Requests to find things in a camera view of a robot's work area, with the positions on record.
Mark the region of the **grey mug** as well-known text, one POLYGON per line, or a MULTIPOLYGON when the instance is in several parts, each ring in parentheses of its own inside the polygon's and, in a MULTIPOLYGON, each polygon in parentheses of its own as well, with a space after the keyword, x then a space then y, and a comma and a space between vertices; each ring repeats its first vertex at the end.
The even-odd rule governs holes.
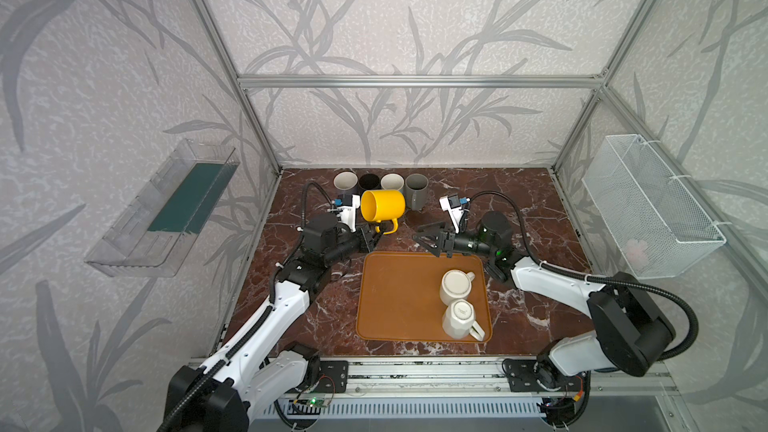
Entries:
POLYGON ((406 206, 413 211, 422 211, 428 197, 428 178, 420 173, 413 173, 405 179, 406 206))

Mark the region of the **yellow mug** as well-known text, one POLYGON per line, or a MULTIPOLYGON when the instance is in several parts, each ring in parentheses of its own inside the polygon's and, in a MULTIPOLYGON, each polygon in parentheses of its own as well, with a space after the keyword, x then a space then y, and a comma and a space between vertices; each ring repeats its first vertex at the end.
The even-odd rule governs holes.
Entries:
POLYGON ((376 225, 377 233, 393 234, 398 230, 398 219, 405 213, 405 199, 398 190, 368 190, 361 197, 363 219, 376 225))

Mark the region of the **light blue mug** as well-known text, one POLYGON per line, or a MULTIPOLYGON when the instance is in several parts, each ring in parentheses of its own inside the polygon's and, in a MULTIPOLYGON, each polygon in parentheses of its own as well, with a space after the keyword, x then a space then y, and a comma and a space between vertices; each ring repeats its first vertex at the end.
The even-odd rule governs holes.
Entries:
POLYGON ((382 190, 395 190, 404 193, 405 179, 397 173, 388 173, 381 177, 380 186, 382 190))

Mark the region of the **purple mug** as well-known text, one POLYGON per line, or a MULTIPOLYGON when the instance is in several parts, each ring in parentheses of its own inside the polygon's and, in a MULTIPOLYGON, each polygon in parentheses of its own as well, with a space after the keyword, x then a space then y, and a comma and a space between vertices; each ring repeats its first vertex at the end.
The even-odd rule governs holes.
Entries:
POLYGON ((355 172, 343 171, 338 173, 333 179, 333 186, 339 199, 361 196, 359 179, 355 172))

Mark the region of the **black mug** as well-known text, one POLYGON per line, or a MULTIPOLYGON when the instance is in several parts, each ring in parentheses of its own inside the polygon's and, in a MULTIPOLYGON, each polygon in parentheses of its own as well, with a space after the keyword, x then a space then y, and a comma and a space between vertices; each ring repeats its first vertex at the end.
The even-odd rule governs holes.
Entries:
POLYGON ((381 189, 381 177, 375 173, 366 173, 358 178, 358 190, 360 194, 366 191, 375 191, 381 189))

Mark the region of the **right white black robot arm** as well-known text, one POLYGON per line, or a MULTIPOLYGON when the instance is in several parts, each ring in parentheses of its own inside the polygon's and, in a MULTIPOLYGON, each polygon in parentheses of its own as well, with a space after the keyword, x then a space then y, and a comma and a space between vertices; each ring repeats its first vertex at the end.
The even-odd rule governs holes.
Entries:
POLYGON ((539 258, 518 205, 512 207, 516 223, 502 212, 490 211, 471 231, 473 202, 458 195, 441 198, 450 223, 424 225, 413 239, 436 257, 478 256, 496 281, 550 298, 591 319, 592 331, 557 340, 537 356, 535 371, 545 386, 593 371, 642 377, 654 363, 677 357, 694 345, 699 319, 681 297, 627 273, 582 273, 539 258))

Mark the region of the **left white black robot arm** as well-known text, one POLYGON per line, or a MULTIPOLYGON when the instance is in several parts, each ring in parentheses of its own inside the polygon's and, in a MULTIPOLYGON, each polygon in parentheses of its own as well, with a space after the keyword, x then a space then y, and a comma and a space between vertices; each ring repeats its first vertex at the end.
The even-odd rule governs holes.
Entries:
POLYGON ((269 353, 330 282, 332 267, 369 253, 384 232, 372 191, 331 200, 327 212, 303 218, 299 238, 277 264, 269 292, 245 325, 198 368, 181 367, 167 391, 162 431, 246 431, 283 393, 314 383, 315 350, 294 345, 269 353))

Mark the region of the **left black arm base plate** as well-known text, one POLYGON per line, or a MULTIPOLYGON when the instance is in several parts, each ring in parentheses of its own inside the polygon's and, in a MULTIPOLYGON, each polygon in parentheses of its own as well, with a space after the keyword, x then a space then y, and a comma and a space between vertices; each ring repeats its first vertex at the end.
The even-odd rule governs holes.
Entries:
POLYGON ((348 378, 348 361, 313 359, 309 362, 304 380, 297 389, 313 393, 344 393, 348 378))

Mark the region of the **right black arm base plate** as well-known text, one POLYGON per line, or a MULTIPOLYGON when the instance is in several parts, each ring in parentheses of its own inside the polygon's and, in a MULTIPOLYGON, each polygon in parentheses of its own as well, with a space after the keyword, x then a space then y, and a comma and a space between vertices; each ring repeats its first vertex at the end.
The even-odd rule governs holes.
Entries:
POLYGON ((588 372, 567 376, 548 360, 505 358, 501 363, 511 392, 579 393, 584 389, 588 372))

